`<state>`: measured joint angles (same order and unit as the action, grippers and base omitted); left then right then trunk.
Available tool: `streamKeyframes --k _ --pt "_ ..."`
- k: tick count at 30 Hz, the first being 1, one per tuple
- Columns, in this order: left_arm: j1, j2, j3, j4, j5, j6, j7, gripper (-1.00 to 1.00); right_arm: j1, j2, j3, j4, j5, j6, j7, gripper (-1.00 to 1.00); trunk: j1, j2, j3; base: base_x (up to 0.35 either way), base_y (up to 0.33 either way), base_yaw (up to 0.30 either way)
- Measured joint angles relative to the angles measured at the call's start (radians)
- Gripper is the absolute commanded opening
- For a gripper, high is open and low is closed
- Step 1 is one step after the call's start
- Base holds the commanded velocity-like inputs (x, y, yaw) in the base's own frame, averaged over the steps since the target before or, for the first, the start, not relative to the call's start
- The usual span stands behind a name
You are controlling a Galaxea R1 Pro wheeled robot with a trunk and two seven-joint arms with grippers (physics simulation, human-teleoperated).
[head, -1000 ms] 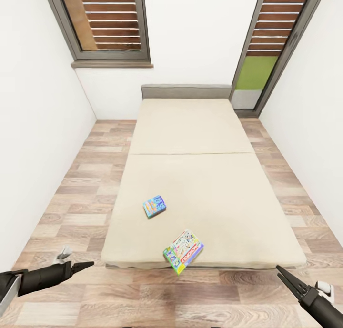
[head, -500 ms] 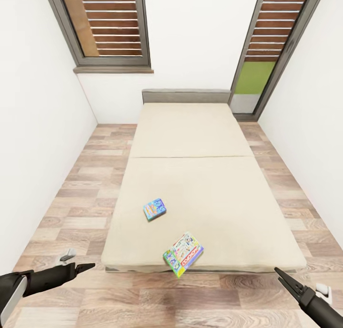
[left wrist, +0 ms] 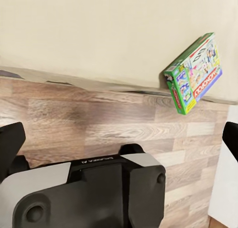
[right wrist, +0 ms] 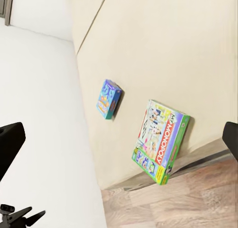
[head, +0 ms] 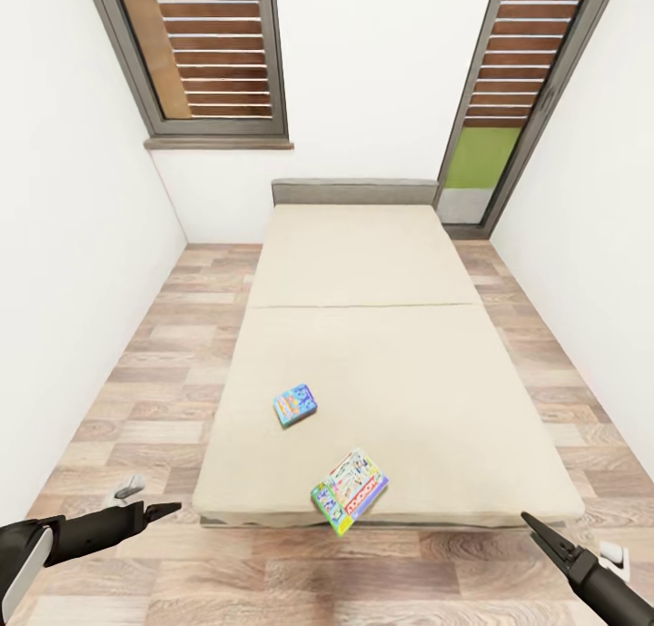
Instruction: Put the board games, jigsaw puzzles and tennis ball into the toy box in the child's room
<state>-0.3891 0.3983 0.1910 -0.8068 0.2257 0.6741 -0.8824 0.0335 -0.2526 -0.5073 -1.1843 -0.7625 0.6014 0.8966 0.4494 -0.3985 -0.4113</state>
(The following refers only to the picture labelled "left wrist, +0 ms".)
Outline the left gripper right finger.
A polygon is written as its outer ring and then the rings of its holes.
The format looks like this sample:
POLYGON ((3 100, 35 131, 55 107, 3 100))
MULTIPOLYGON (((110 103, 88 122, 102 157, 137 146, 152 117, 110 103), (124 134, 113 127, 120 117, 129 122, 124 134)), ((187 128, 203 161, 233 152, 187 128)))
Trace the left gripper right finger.
POLYGON ((226 123, 222 140, 238 162, 238 123, 229 121, 226 123))

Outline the board game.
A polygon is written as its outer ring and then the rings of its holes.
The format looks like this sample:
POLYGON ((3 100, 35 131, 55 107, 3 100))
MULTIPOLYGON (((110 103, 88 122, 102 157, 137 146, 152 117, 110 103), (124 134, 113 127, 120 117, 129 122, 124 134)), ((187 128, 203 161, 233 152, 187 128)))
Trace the board game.
POLYGON ((205 33, 163 73, 178 114, 187 115, 223 74, 215 32, 205 33))

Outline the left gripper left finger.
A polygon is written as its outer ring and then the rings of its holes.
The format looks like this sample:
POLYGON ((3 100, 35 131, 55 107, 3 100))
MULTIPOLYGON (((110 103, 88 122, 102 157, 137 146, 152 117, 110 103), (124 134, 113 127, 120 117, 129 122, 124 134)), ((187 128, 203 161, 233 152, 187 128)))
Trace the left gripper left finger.
POLYGON ((21 122, 0 128, 0 182, 26 140, 21 122))

